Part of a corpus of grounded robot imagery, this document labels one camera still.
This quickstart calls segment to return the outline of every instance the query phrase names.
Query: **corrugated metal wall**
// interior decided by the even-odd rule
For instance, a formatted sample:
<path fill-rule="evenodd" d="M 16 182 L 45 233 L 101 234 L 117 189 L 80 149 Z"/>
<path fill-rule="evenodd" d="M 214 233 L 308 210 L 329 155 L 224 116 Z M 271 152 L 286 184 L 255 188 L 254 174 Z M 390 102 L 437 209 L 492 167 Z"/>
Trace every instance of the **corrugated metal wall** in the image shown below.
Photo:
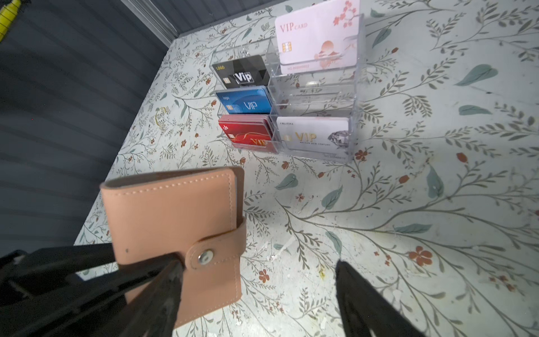
<path fill-rule="evenodd" d="M 0 256 L 73 244 L 166 51 L 120 0 L 18 16 L 0 43 Z"/>
<path fill-rule="evenodd" d="M 284 0 L 151 0 L 176 30 L 187 33 Z"/>

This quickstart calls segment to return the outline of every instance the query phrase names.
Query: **snap button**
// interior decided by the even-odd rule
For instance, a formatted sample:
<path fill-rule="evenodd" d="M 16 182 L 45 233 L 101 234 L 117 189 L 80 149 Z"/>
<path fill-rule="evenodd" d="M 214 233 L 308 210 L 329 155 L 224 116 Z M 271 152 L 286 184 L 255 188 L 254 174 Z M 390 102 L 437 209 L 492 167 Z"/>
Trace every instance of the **snap button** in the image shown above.
<path fill-rule="evenodd" d="M 208 250 L 205 250 L 202 254 L 200 254 L 200 256 L 198 257 L 198 262 L 201 265 L 205 265 L 205 264 L 208 264 L 212 258 L 213 258 L 213 252 L 211 251 L 211 249 L 208 249 Z"/>

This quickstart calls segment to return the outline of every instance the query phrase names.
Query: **yellow object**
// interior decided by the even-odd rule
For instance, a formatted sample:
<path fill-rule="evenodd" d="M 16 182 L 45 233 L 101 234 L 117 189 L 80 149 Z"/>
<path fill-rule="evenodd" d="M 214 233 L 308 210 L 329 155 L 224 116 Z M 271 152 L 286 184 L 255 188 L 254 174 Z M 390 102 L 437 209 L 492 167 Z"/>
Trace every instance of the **yellow object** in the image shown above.
<path fill-rule="evenodd" d="M 0 42 L 2 42 L 4 36 L 8 33 L 9 26 L 17 17 L 19 8 L 20 0 L 12 0 L 11 3 L 0 9 Z"/>

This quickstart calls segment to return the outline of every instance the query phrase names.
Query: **floral pattern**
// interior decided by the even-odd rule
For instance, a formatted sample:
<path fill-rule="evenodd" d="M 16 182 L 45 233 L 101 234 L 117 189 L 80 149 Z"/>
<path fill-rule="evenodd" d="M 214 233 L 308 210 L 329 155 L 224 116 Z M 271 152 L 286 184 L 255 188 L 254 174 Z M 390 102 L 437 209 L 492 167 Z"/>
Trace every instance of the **floral pattern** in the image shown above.
<path fill-rule="evenodd" d="M 273 36 L 276 16 L 312 3 L 176 39 L 112 165 L 108 178 L 245 168 L 243 297 L 174 336 L 342 336 L 338 259 L 426 335 L 539 335 L 539 4 L 362 1 L 354 160 L 231 147 L 212 52 Z M 76 244 L 109 241 L 98 196 Z"/>

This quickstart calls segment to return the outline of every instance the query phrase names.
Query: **black vip card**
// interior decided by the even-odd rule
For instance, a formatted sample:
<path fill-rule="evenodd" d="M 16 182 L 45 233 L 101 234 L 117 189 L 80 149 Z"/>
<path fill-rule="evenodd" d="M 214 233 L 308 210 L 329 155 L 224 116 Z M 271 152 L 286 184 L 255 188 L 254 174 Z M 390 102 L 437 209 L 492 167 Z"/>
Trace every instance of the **black vip card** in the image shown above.
<path fill-rule="evenodd" d="M 268 85 L 270 75 L 262 56 L 254 55 L 212 65 L 227 89 Z"/>

